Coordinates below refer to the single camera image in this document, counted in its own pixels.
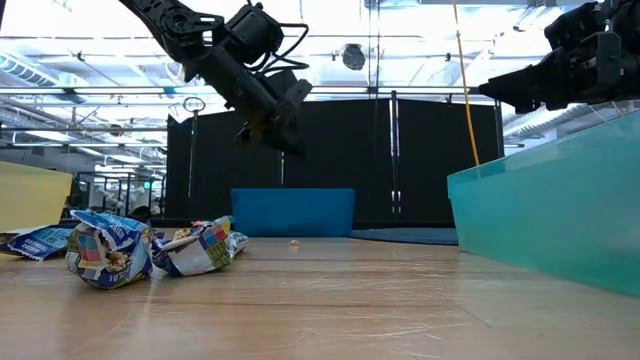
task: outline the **crumpled wrapper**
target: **crumpled wrapper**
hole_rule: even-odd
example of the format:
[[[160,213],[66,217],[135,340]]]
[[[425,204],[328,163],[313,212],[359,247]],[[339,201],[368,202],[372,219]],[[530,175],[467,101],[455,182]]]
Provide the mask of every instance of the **crumpled wrapper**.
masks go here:
[[[199,275],[231,264],[249,244],[245,235],[230,230],[228,217],[197,225],[171,240],[154,241],[153,263],[172,276]]]
[[[153,232],[147,225],[88,211],[72,211],[71,215],[81,223],[69,239],[69,271],[101,289],[116,289],[151,274]]]
[[[0,234],[0,253],[42,261],[63,253],[72,231],[73,228],[59,225],[9,231]]]

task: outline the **ceiling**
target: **ceiling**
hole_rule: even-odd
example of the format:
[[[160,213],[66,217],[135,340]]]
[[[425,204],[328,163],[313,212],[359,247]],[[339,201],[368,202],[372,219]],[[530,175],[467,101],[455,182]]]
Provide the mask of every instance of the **ceiling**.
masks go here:
[[[447,1],[379,0],[379,10],[365,0],[265,0],[265,10],[280,22],[304,22],[309,37],[291,58],[310,65],[298,77],[326,87],[461,86],[460,58],[453,7]],[[233,16],[243,0],[183,0],[192,9]],[[468,86],[537,63],[550,51],[542,29],[581,4],[567,0],[532,7],[529,0],[462,0],[459,29]],[[285,31],[282,49],[299,32]],[[362,71],[341,61],[347,44],[367,56]],[[117,0],[7,0],[0,32],[0,55],[8,54],[47,74],[53,86],[184,86],[180,66],[166,56],[140,20]],[[0,73],[4,86],[33,86]],[[342,93],[312,95],[312,100],[352,98]],[[223,111],[217,95],[202,96],[206,112]],[[428,97],[438,100],[441,96]],[[82,104],[52,97],[14,96],[57,118],[83,119],[83,126],[163,126],[167,113],[185,117],[184,97],[87,96]],[[506,117],[513,120],[512,109]],[[162,133],[132,133],[134,141],[166,141]]]

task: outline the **black robotic arm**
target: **black robotic arm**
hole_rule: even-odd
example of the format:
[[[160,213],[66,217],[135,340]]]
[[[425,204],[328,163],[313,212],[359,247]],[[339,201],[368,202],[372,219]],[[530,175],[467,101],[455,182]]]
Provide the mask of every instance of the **black robotic arm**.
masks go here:
[[[583,4],[561,15],[544,34],[552,51],[540,63],[489,79],[480,93],[519,114],[543,103],[557,110],[570,103],[640,98],[638,0]]]
[[[295,117],[312,86],[297,80],[291,68],[267,65],[273,56],[296,69],[305,66],[276,53],[284,39],[283,25],[261,4],[243,6],[225,23],[221,16],[195,12],[178,0],[120,2],[144,22],[167,55],[183,65],[185,81],[199,75],[227,101],[227,108],[244,117],[241,140],[255,136],[266,146],[304,155]],[[260,65],[250,67],[261,58]],[[266,76],[276,69],[282,71]]]

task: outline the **yellow panel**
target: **yellow panel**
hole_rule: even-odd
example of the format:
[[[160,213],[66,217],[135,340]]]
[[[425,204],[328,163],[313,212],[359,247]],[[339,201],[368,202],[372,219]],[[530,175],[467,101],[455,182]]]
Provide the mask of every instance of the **yellow panel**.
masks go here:
[[[71,174],[0,162],[0,233],[57,224]]]

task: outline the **wooden table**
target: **wooden table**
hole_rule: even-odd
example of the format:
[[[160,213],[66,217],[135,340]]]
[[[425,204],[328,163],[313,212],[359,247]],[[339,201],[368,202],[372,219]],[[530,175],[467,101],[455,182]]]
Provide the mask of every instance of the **wooden table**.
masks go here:
[[[640,358],[639,300],[455,247],[299,240],[114,291],[3,258],[0,359]]]

